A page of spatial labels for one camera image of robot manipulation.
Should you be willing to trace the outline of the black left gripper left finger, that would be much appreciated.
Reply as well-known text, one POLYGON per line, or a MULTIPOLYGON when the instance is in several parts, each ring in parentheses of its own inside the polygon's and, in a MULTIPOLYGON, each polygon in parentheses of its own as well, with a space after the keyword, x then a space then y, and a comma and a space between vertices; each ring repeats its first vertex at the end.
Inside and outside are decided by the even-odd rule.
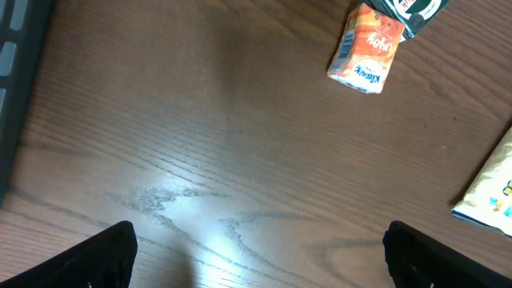
POLYGON ((1 282, 1 288, 128 288, 137 251, 133 224, 121 221, 1 282))

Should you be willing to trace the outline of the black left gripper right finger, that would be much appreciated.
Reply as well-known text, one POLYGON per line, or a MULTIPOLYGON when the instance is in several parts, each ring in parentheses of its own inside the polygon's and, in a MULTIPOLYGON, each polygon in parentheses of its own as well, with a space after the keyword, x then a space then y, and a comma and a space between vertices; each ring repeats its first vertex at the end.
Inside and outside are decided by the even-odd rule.
POLYGON ((396 287, 511 288, 511 279, 400 221, 382 239, 396 287))

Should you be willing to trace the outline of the orange tissue pack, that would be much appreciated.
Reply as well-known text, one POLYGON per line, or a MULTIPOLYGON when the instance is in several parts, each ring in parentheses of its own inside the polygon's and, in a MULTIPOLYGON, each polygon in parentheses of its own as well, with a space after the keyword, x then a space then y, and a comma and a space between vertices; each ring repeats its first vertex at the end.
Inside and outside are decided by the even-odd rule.
POLYGON ((404 29, 362 3, 348 15, 327 76, 367 94, 381 93, 404 29))

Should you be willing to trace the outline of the dark green small box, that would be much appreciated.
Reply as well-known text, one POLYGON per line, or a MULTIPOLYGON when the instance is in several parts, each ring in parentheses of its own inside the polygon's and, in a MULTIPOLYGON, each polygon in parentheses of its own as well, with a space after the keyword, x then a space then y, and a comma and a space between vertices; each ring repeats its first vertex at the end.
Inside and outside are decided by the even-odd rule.
POLYGON ((372 9, 404 25, 401 41, 414 38, 450 0, 363 0, 372 9))

